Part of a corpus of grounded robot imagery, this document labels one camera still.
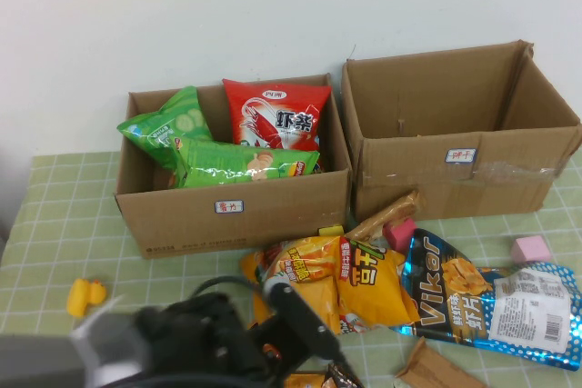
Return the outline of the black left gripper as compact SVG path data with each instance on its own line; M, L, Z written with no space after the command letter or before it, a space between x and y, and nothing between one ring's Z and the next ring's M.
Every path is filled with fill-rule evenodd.
M275 379L285 379L313 357L327 360L327 329L313 314L275 314L247 331Z

